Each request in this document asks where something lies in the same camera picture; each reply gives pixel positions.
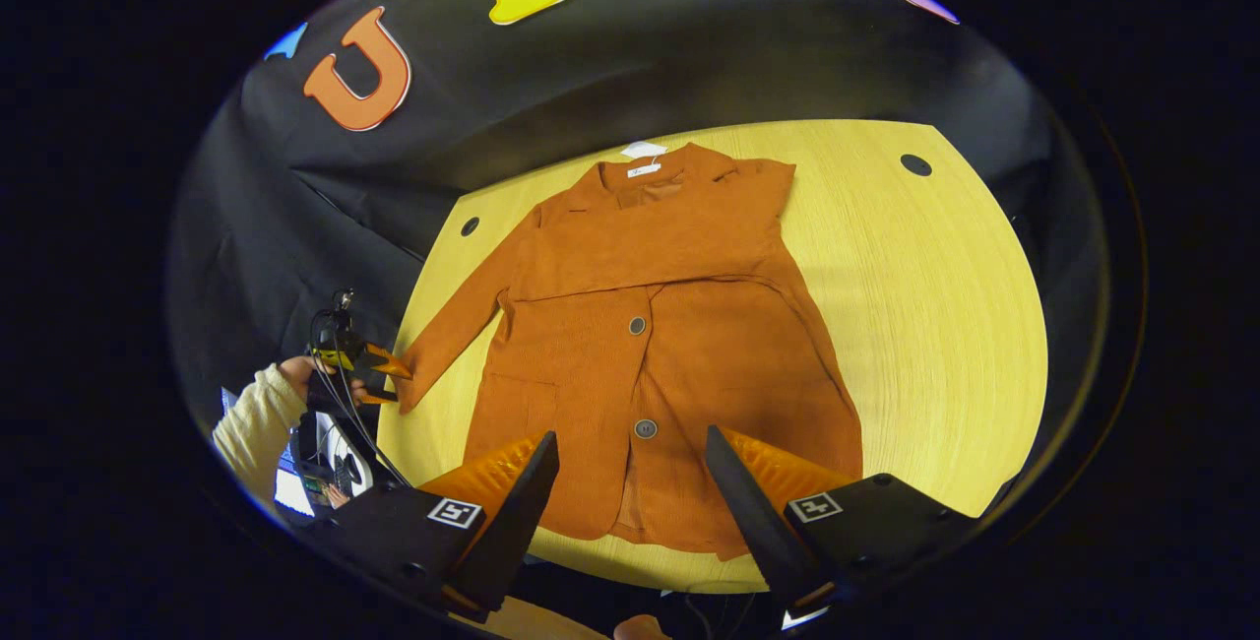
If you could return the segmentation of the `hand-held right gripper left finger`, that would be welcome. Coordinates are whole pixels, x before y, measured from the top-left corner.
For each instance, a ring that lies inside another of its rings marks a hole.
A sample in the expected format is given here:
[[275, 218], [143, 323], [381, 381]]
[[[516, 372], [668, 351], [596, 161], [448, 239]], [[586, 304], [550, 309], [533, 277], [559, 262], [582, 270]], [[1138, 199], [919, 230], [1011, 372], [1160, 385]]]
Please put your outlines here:
[[554, 430], [504, 443], [433, 480], [379, 483], [312, 525], [312, 544], [432, 612], [501, 610], [561, 467]]

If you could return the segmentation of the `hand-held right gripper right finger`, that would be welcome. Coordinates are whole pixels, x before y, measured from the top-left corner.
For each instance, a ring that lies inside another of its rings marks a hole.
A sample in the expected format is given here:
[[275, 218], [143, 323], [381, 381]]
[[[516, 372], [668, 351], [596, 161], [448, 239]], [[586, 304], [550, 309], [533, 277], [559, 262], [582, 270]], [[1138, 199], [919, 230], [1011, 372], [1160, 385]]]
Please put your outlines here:
[[829, 470], [712, 425], [706, 466], [769, 591], [793, 619], [891, 590], [970, 540], [968, 517], [895, 475]]

